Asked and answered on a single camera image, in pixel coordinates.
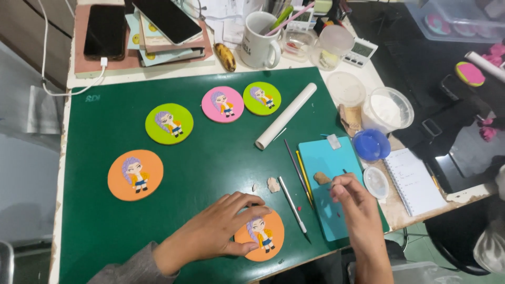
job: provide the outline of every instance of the clay piece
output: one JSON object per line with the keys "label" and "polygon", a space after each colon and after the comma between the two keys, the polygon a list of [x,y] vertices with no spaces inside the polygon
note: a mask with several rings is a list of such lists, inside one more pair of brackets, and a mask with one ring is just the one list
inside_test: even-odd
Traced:
{"label": "clay piece", "polygon": [[277,180],[273,177],[270,177],[267,180],[267,185],[268,185],[268,189],[270,190],[271,193],[276,193],[279,190],[281,190],[279,183],[277,183]]}
{"label": "clay piece", "polygon": [[319,185],[323,185],[323,184],[326,184],[326,183],[329,183],[331,182],[330,178],[327,177],[324,173],[322,172],[317,172],[315,175],[314,175],[314,179],[317,181],[317,183]]}

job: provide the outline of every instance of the spiral notebook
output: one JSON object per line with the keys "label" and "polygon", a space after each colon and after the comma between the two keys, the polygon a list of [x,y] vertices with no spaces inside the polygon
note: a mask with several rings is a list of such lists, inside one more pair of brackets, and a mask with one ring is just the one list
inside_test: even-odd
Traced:
{"label": "spiral notebook", "polygon": [[423,161],[409,149],[391,152],[384,164],[411,217],[447,204]]}

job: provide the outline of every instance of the white tube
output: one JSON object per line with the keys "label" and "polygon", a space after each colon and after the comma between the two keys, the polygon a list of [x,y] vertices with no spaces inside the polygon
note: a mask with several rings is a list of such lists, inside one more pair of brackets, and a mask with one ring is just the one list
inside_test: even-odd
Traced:
{"label": "white tube", "polygon": [[291,104],[287,106],[281,115],[279,115],[279,117],[267,128],[267,130],[261,134],[260,138],[256,140],[256,146],[261,150],[264,150],[316,90],[316,84],[309,83],[307,87],[305,87],[305,89],[301,91],[301,93],[291,102]]}
{"label": "white tube", "polygon": [[477,53],[470,51],[465,55],[465,57],[470,60],[472,63],[475,65],[479,66],[480,68],[484,69],[487,71],[489,74],[493,75],[494,77],[500,79],[502,82],[505,82],[505,71],[499,69],[498,67],[494,66],[491,62],[485,60],[482,58],[482,56],[478,55]]}

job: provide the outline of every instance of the lime green coaster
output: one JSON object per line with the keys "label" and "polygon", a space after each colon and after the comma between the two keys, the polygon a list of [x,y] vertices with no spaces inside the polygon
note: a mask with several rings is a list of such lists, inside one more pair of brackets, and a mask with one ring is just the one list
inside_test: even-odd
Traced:
{"label": "lime green coaster", "polygon": [[245,88],[244,105],[256,115],[271,115],[281,105],[281,93],[274,85],[255,82]]}
{"label": "lime green coaster", "polygon": [[145,130],[149,137],[160,144],[177,144],[193,130],[193,117],[183,106],[164,104],[147,115]]}

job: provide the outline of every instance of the blue container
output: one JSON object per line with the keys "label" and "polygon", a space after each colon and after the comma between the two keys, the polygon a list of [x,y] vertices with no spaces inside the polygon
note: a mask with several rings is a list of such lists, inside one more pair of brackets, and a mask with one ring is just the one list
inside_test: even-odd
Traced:
{"label": "blue container", "polygon": [[391,144],[387,137],[376,129],[362,130],[352,139],[354,148],[363,160],[377,161],[391,153]]}

